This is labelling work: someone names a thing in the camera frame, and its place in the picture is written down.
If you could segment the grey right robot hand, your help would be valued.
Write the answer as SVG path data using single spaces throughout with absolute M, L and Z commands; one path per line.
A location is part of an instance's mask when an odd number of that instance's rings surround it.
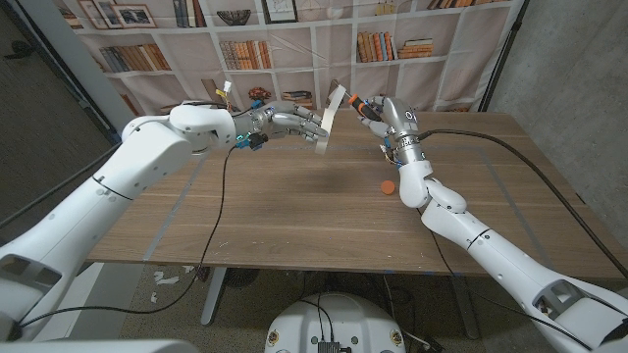
M 374 135 L 384 138 L 392 136 L 394 141 L 399 141 L 406 135 L 418 135 L 418 121 L 413 108 L 398 98 L 390 96 L 377 96 L 369 100 L 373 112 L 379 112 L 379 120 L 375 121 L 365 116 L 358 118 L 359 122 L 368 127 Z

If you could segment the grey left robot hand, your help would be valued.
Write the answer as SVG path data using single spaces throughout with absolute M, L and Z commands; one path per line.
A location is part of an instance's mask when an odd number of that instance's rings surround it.
M 322 127 L 322 121 L 313 111 L 291 101 L 270 102 L 252 110 L 243 120 L 245 131 L 251 134 L 259 133 L 269 139 L 298 135 L 308 142 L 329 136 L 329 132 Z

